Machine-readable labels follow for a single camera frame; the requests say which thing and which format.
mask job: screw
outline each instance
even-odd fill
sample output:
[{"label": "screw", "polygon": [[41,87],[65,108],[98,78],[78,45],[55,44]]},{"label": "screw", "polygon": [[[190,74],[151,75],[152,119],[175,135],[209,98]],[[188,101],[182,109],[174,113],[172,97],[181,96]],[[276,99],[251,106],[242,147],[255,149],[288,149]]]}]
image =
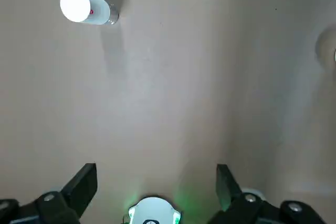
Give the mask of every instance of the screw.
[{"label": "screw", "polygon": [[4,201],[0,204],[0,210],[3,210],[9,206],[9,203],[7,201]]},{"label": "screw", "polygon": [[254,202],[257,200],[256,196],[254,196],[253,194],[248,194],[245,196],[245,199],[248,201],[248,202]]},{"label": "screw", "polygon": [[288,206],[294,212],[301,212],[302,211],[302,207],[297,203],[292,202]]},{"label": "screw", "polygon": [[50,201],[54,198],[52,194],[48,194],[46,197],[44,197],[44,201]]}]

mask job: green led light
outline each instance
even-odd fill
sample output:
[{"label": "green led light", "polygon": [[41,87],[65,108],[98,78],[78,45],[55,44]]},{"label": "green led light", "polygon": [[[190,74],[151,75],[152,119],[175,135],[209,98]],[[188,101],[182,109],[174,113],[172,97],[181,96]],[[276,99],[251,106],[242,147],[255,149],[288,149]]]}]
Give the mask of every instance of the green led light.
[{"label": "green led light", "polygon": [[135,213],[135,207],[132,207],[128,210],[128,214],[130,216],[130,224],[132,224],[133,222],[134,213]]},{"label": "green led light", "polygon": [[175,212],[173,215],[173,224],[179,224],[181,218],[181,214],[179,212]]}]

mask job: metal base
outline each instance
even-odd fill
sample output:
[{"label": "metal base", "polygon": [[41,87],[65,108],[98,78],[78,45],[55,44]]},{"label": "metal base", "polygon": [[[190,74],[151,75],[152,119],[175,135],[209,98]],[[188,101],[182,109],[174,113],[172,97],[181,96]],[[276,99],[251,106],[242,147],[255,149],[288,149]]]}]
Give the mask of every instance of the metal base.
[{"label": "metal base", "polygon": [[110,6],[110,17],[105,24],[114,25],[119,19],[119,12],[113,4],[109,4],[109,6]]}]

